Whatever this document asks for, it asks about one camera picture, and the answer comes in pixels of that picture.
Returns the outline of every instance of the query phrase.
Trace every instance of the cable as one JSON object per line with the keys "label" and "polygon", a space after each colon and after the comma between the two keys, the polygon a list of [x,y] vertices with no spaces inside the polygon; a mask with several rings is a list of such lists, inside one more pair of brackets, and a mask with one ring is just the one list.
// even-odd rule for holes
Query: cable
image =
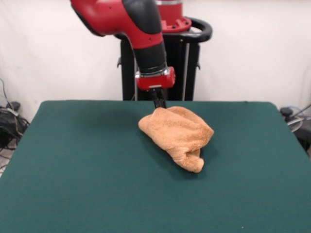
{"label": "cable", "polygon": [[3,166],[0,165],[0,170],[4,169],[6,166],[8,166],[8,164],[5,164],[5,165],[3,165]]}
{"label": "cable", "polygon": [[2,157],[3,159],[8,159],[8,160],[11,159],[11,158],[9,158],[9,157],[3,156],[2,154],[0,154],[0,157]]}
{"label": "cable", "polygon": [[287,125],[291,126],[293,124],[296,124],[296,123],[299,123],[299,122],[302,122],[302,121],[305,121],[305,120],[311,120],[311,117],[299,118],[299,119],[296,119],[296,120],[292,120],[292,121],[288,122]]}
{"label": "cable", "polygon": [[309,108],[311,108],[311,103],[307,107],[305,107],[304,109],[302,109],[301,111],[296,113],[295,115],[291,116],[289,120],[293,119],[294,117],[298,116],[299,114],[303,113],[304,111],[306,111]]}
{"label": "cable", "polygon": [[303,121],[299,122],[299,125],[292,129],[292,133],[295,133],[297,130],[299,130],[302,125],[303,125]]}
{"label": "cable", "polygon": [[[0,78],[0,81],[2,82],[2,88],[3,88],[4,97],[5,97],[6,101],[7,101],[7,103],[10,105],[11,109],[14,110],[13,105],[10,103],[10,101],[8,100],[8,98],[7,98],[7,96],[6,96],[4,81],[2,80],[2,78]],[[22,134],[20,131],[18,131],[18,125],[17,125],[16,116],[14,116],[14,121],[15,121],[15,125],[16,125],[16,132],[17,132],[19,135],[23,136],[23,134]]]}

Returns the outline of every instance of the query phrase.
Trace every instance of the red robot arm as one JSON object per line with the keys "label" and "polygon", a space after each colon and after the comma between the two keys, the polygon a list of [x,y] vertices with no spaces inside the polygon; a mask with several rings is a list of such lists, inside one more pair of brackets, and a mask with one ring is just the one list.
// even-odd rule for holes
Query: red robot arm
{"label": "red robot arm", "polygon": [[141,90],[174,85],[175,72],[167,67],[161,17],[154,0],[71,0],[71,5],[93,34],[127,36]]}

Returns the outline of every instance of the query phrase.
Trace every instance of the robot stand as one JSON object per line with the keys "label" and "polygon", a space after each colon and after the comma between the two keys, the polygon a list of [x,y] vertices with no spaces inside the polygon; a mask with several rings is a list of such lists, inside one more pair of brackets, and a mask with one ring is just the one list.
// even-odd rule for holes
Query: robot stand
{"label": "robot stand", "polygon": [[[167,63],[174,67],[176,73],[174,87],[164,90],[165,99],[193,100],[196,69],[200,68],[200,43],[210,40],[212,27],[202,20],[182,16],[180,0],[156,2],[161,13]],[[151,100],[148,92],[136,86],[137,66],[128,39],[121,34],[116,37],[121,40],[118,66],[121,65],[123,100]]]}

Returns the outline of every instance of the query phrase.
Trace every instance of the black cable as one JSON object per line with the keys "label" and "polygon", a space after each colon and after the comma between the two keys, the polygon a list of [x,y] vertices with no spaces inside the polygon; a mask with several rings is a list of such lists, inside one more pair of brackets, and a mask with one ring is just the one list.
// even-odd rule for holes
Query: black cable
{"label": "black cable", "polygon": [[20,136],[14,135],[14,133],[12,133],[11,131],[9,131],[8,128],[3,127],[3,126],[0,125],[0,129],[5,130],[6,133],[8,133],[9,135],[11,135],[13,138],[16,138],[16,140],[20,140]]}
{"label": "black cable", "polygon": [[2,157],[2,158],[4,158],[4,159],[8,159],[8,160],[11,159],[11,158],[9,158],[9,157],[3,156],[2,154],[0,154],[0,157]]}
{"label": "black cable", "polygon": [[309,109],[309,108],[311,108],[311,103],[310,103],[307,107],[305,107],[304,109],[302,109],[300,112],[298,112],[298,113],[296,113],[295,115],[291,116],[291,117],[289,118],[289,120],[293,119],[294,117],[298,116],[299,114],[303,113],[304,111],[306,111],[306,110]]}
{"label": "black cable", "polygon": [[8,166],[8,164],[5,164],[5,165],[3,165],[3,166],[0,165],[0,170],[3,169],[3,168],[5,168],[6,166]]}

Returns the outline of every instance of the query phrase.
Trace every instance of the green tabletop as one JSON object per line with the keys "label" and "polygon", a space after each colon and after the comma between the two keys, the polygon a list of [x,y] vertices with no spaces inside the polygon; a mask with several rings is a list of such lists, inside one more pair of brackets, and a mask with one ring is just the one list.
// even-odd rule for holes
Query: green tabletop
{"label": "green tabletop", "polygon": [[0,178],[1,232],[311,232],[311,163],[274,105],[168,105],[215,130],[199,174],[138,129],[151,102],[44,102]]}

